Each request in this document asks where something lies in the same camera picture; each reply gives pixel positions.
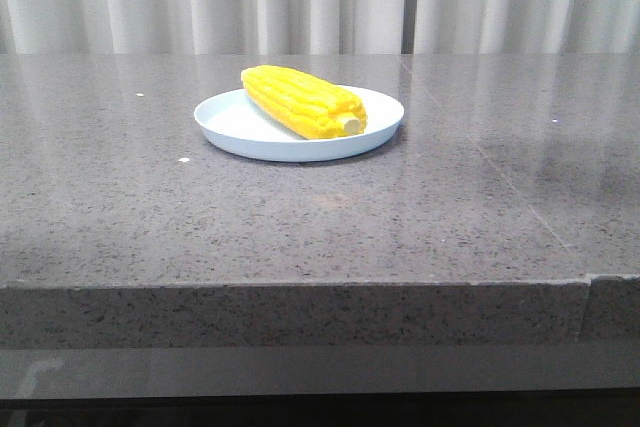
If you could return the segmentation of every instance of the yellow corn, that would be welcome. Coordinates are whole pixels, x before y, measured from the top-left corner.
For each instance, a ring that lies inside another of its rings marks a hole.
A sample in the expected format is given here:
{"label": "yellow corn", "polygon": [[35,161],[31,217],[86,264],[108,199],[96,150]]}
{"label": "yellow corn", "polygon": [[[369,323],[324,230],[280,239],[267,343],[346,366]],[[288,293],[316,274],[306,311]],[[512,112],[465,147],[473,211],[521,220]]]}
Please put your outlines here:
{"label": "yellow corn", "polygon": [[311,74],[259,65],[243,70],[240,77],[251,100],[306,139],[361,134],[367,125],[360,97]]}

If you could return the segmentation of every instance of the gray countertop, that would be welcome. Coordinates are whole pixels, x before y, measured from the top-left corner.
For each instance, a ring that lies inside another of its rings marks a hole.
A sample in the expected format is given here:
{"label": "gray countertop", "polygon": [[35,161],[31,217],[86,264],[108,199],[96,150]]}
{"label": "gray countertop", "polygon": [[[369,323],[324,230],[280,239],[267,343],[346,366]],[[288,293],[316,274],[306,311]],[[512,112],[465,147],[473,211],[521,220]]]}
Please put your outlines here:
{"label": "gray countertop", "polygon": [[[405,118],[338,161],[220,151],[193,109],[258,63]],[[3,55],[0,82],[0,348],[640,337],[640,56]]]}

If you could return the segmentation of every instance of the table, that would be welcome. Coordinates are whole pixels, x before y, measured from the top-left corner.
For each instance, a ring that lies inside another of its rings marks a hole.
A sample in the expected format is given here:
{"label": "table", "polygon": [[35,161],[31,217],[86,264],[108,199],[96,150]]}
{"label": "table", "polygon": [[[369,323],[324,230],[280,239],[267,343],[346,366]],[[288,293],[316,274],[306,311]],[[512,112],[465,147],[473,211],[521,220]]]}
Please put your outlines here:
{"label": "table", "polygon": [[[193,119],[287,65],[356,157]],[[0,56],[0,399],[640,385],[640,56]]]}

